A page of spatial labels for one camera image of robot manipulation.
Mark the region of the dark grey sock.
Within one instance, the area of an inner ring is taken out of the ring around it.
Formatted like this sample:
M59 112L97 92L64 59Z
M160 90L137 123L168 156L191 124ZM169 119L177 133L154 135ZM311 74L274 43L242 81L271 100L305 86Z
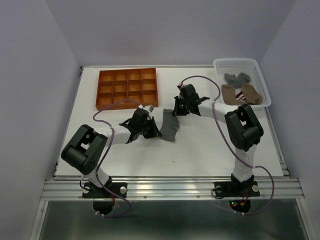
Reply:
M173 115L172 109L163 109L162 126L160 128L160 138L164 141L174 143L176 134L180 129L178 118Z

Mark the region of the grey sock pair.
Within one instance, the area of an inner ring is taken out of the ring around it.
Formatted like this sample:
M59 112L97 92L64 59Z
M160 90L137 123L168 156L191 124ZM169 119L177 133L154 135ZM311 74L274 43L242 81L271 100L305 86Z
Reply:
M251 82L250 76L244 72L241 72L238 75L225 73L224 79L228 85L233 86L235 89L240 89L242 85Z

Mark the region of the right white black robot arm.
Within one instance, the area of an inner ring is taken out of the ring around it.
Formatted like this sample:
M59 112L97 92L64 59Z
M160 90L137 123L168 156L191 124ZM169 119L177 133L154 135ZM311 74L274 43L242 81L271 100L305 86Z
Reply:
M260 196L257 182L254 180L253 162L257 145L264 130L252 107L244 103L240 106L217 103L209 97L199 97L192 84L180 84L177 87L173 116L198 115L214 119L227 127L229 137L224 142L235 157L233 172L229 181L215 182L212 194L217 199Z

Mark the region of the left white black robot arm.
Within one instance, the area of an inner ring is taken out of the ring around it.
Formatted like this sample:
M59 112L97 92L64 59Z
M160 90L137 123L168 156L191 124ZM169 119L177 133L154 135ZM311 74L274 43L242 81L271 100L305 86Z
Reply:
M85 193L95 191L100 197L115 194L112 178L101 169L101 155L108 153L112 145L129 144L139 136L145 139L161 137L152 116L153 110L153 105L139 105L131 118L116 126L108 124L108 128L102 130L87 124L79 127L62 150L61 158L93 184L93 188L83 188Z

